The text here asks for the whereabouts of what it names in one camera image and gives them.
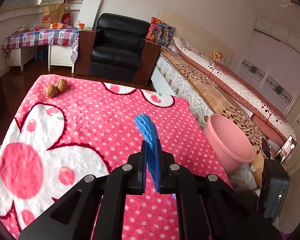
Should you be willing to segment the blue foam net sleeve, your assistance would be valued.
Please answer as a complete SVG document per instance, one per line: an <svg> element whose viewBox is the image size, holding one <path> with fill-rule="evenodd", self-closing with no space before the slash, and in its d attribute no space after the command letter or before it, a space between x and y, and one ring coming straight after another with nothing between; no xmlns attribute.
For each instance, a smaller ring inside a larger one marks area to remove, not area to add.
<svg viewBox="0 0 300 240"><path fill-rule="evenodd" d="M146 114L138 114L134 121L147 143L147 166L151 175L155 191L160 192L160 162L159 162L159 136L154 122Z"/></svg>

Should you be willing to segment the pink plastic trash bin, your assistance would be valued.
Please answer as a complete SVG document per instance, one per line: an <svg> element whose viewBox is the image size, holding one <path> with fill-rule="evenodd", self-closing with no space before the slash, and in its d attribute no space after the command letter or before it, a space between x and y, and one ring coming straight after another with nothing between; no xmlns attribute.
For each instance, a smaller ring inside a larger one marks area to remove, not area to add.
<svg viewBox="0 0 300 240"><path fill-rule="evenodd" d="M254 152L250 141L226 117L219 114L209 116L203 132L227 174L253 160Z"/></svg>

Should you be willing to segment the pink polka dot blanket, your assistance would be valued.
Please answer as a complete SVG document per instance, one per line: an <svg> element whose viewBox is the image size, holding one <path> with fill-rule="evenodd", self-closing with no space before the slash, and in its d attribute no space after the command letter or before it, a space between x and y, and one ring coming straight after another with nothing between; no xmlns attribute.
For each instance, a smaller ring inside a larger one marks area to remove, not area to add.
<svg viewBox="0 0 300 240"><path fill-rule="evenodd" d="M155 123L162 149L192 173L228 181L188 101L143 89L42 75L21 103L0 149L0 220L13 238L87 174L109 174L138 152L134 118Z"/></svg>

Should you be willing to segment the black phone on bed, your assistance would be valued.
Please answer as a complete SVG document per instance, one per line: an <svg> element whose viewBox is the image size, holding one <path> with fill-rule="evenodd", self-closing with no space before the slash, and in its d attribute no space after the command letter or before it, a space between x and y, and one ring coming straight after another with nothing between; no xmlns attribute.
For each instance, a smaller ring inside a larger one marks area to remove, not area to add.
<svg viewBox="0 0 300 240"><path fill-rule="evenodd" d="M263 151L263 153L264 153L264 156L265 156L267 159L270 159L270 158L271 158L271 152L270 152L268 143L267 143L267 141L266 141L264 138L262 138L262 151Z"/></svg>

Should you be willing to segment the bed with brown leaf blanket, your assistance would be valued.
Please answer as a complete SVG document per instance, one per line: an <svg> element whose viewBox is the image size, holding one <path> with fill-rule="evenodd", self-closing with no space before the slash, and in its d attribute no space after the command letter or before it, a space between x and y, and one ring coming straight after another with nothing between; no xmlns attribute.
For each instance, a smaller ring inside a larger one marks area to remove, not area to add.
<svg viewBox="0 0 300 240"><path fill-rule="evenodd" d="M204 56L208 57L213 49L219 49L225 54L226 60L230 59L231 49L191 20L168 9L161 11L159 19L175 27L173 38L183 38ZM173 38L170 40L171 48L162 47L154 67L151 81L155 90L158 93L186 99L201 128L206 126L208 117L213 113L220 114L236 124L246 135L254 150L254 157L249 165L254 180L260 186L264 162L262 138L270 138L264 135L248 112L243 110L231 96L179 54Z"/></svg>

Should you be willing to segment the white red dotted quilt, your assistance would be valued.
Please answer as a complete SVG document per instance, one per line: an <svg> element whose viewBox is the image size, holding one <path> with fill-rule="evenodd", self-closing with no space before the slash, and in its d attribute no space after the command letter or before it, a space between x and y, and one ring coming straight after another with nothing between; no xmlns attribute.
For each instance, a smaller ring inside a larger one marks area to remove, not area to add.
<svg viewBox="0 0 300 240"><path fill-rule="evenodd" d="M296 133L283 114L269 103L254 87L246 83L236 74L213 62L193 48L183 38L174 37L174 45L179 54L197 70L209 77L229 96L248 112L250 118L261 131L272 141L280 144Z"/></svg>

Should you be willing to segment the yellow red pillow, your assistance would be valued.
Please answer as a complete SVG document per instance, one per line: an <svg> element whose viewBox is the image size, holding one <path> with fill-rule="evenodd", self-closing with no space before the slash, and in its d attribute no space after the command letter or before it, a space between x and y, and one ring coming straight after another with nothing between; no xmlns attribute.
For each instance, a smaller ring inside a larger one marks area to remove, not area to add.
<svg viewBox="0 0 300 240"><path fill-rule="evenodd" d="M212 59L213 59L213 61L215 61L217 63L225 65L226 56L222 52L220 52L218 50L213 50L213 52L212 52Z"/></svg>

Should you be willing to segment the colourful comic cushion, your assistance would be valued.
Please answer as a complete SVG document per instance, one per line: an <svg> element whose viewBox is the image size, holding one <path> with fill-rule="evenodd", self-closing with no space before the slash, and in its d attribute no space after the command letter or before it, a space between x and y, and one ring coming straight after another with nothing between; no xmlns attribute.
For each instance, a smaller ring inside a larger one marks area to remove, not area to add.
<svg viewBox="0 0 300 240"><path fill-rule="evenodd" d="M174 35L175 27L163 22L162 20L152 17L146 39L158 45L167 47L170 39Z"/></svg>

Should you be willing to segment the white wardrobe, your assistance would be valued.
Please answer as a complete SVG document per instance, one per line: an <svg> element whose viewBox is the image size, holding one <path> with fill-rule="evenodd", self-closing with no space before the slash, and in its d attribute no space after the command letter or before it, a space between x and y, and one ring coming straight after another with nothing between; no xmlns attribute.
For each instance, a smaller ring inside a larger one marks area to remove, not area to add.
<svg viewBox="0 0 300 240"><path fill-rule="evenodd" d="M257 18L236 73L288 115L300 95L300 35Z"/></svg>

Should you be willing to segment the red gift bag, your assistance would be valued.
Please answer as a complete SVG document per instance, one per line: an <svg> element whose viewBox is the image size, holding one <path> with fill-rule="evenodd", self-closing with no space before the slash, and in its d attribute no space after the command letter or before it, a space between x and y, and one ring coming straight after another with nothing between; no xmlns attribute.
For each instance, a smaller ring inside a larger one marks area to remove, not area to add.
<svg viewBox="0 0 300 240"><path fill-rule="evenodd" d="M62 16L62 23L64 24L64 26L70 26L71 25L71 15L69 12L66 12L63 16Z"/></svg>

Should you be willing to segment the orange box on table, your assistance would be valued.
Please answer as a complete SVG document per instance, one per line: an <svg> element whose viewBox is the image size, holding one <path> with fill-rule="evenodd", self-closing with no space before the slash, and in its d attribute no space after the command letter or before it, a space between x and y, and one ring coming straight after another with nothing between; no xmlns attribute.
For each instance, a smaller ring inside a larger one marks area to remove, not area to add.
<svg viewBox="0 0 300 240"><path fill-rule="evenodd" d="M49 29L64 29L63 23L51 23Z"/></svg>

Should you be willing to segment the checked tablecloth table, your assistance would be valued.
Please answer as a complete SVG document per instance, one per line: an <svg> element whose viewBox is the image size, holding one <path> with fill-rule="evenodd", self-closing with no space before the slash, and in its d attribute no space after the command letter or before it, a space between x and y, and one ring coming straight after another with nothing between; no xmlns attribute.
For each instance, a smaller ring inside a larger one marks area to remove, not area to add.
<svg viewBox="0 0 300 240"><path fill-rule="evenodd" d="M6 57L7 67L19 66L37 58L39 46L48 48L48 69L51 66L71 67L75 70L78 57L78 42L80 31L76 29L40 29L14 34L5 38L2 50Z"/></svg>

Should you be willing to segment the brown paper bag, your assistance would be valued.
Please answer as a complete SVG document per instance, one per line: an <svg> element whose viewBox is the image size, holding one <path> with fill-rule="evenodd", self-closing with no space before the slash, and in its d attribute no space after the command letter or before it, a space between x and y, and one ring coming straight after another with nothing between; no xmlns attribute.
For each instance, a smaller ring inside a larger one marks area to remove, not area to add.
<svg viewBox="0 0 300 240"><path fill-rule="evenodd" d="M47 29L52 23L61 23L62 16L65 13L65 4L58 3L42 7L42 28Z"/></svg>

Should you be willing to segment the white ceiling fan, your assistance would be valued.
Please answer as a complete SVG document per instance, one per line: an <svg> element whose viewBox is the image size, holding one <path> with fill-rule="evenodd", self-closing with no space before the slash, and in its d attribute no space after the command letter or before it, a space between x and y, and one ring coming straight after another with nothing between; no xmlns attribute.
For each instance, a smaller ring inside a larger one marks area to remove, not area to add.
<svg viewBox="0 0 300 240"><path fill-rule="evenodd" d="M286 9L288 7L291 7L293 9L297 9L300 7L300 4L298 2L294 2L293 0L280 0L281 3L280 3L280 6L283 8L283 9Z"/></svg>

